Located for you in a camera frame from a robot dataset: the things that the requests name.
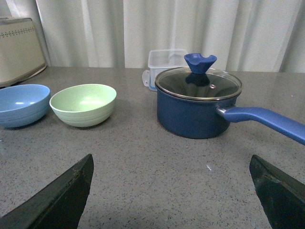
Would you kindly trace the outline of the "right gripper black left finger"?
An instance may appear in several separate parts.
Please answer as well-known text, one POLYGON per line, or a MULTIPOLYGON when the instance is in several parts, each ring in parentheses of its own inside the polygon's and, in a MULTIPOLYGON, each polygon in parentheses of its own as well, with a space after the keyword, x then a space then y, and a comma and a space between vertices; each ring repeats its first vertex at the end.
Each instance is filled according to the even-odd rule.
POLYGON ((1 217, 2 229, 76 229, 90 193, 92 154, 1 217))

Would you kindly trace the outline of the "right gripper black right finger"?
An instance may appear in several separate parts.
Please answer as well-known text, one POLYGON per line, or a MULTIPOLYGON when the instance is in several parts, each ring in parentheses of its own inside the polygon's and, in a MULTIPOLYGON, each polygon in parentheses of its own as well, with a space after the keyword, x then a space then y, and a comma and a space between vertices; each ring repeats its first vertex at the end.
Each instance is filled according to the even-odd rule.
POLYGON ((271 227, 303 229, 305 185, 257 155, 252 155, 249 170, 271 227))

